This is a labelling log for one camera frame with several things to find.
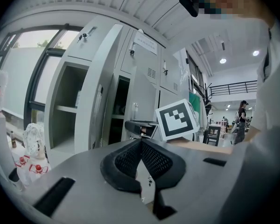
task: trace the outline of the recessed light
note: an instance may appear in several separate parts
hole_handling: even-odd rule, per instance
[[[221,64],[224,64],[225,62],[226,62],[226,59],[225,59],[225,58],[223,58],[223,59],[220,60],[220,63],[221,63]]]
[[[253,56],[258,56],[258,55],[259,55],[259,51],[258,50],[253,52]]]

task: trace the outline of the black metal railing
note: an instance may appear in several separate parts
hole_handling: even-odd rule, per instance
[[[212,96],[215,95],[231,95],[239,93],[249,93],[257,91],[257,80],[216,85],[210,87],[210,92]]]

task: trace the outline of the woman wearing black cap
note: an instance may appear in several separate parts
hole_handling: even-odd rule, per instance
[[[248,121],[246,118],[246,106],[248,105],[247,101],[243,100],[239,105],[238,116],[239,116],[239,129],[238,134],[234,140],[234,144],[242,142],[245,138],[245,123]]]

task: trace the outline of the gray pants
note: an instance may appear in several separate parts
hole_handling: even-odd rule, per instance
[[[235,145],[242,142],[245,138],[245,122],[240,122],[238,126],[238,134],[234,140]]]

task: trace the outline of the black camera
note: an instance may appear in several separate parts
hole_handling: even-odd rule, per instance
[[[197,17],[199,13],[199,0],[179,0],[180,4],[193,16]]]

